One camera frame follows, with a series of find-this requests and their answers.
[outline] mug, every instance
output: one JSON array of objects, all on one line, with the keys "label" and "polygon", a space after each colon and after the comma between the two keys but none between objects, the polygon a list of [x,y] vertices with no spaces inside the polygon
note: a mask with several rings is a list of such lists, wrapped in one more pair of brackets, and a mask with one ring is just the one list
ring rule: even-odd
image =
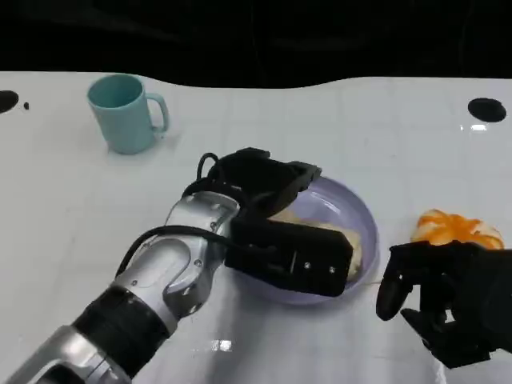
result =
[{"label": "mug", "polygon": [[[146,94],[135,76],[112,74],[100,78],[87,91],[89,105],[109,148],[120,154],[136,154],[156,142],[156,134],[169,128],[169,111],[159,94]],[[151,123],[148,100],[162,110],[163,127]]]}]

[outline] purple bowl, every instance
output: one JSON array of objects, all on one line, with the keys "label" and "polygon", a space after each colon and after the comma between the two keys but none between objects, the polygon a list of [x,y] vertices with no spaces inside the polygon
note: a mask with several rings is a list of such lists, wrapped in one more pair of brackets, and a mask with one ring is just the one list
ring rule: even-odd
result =
[{"label": "purple bowl", "polygon": [[[356,290],[366,280],[378,260],[377,225],[365,203],[343,184],[329,178],[319,178],[297,196],[290,208],[300,218],[328,222],[359,233],[362,267],[356,278],[346,284],[342,296]],[[239,277],[250,290],[275,302],[309,305],[333,299],[316,294],[282,290],[246,274],[240,274]]]}]

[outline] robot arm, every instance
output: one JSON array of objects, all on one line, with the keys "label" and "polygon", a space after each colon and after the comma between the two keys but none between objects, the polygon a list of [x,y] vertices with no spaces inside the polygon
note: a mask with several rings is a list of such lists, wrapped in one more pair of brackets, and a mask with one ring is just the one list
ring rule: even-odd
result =
[{"label": "robot arm", "polygon": [[[341,294],[352,254],[343,236],[266,220],[295,200],[320,169],[269,157],[246,149],[217,160],[206,178],[198,170],[166,225],[141,236],[107,290],[7,383],[129,383],[179,320],[208,299],[224,261],[282,288]],[[319,247],[325,257],[316,255]],[[308,275],[294,270],[297,261],[311,264]]]}]

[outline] white table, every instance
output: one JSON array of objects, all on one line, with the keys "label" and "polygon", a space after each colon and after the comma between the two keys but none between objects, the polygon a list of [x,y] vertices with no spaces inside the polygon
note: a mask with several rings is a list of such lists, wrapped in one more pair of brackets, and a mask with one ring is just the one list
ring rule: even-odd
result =
[{"label": "white table", "polygon": [[[0,378],[106,288],[132,241],[164,222],[207,151],[260,147],[317,164],[353,188],[378,223],[380,274],[389,246],[407,242],[431,207],[488,220],[512,246],[512,123],[475,131],[483,123],[466,108],[491,97],[512,111],[512,81],[358,78],[212,90],[146,79],[166,98],[172,128],[152,150],[127,157],[107,151],[86,104],[100,76],[0,74],[0,89],[20,94],[0,115]],[[292,308],[240,295],[232,277],[218,271],[210,300],[135,382],[420,384],[446,376],[480,384],[512,374],[504,353],[443,372],[400,317],[377,319],[378,286],[349,302]]]}]

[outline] food in bowl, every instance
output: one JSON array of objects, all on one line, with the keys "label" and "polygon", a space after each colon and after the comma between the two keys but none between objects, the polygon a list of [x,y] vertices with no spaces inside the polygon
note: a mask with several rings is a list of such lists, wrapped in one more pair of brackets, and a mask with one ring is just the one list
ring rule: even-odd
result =
[{"label": "food in bowl", "polygon": [[288,222],[290,224],[299,224],[303,226],[312,226],[316,228],[320,228],[323,230],[333,230],[335,232],[340,232],[345,235],[346,239],[352,245],[353,253],[352,259],[350,260],[349,273],[346,277],[347,281],[353,280],[361,269],[362,265],[362,246],[361,246],[361,236],[355,232],[354,230],[349,230],[347,228],[341,228],[340,226],[335,226],[328,222],[319,222],[315,220],[307,220],[301,219],[295,216],[295,214],[289,210],[284,209],[278,214],[272,216],[270,220],[275,220],[277,222]]}]

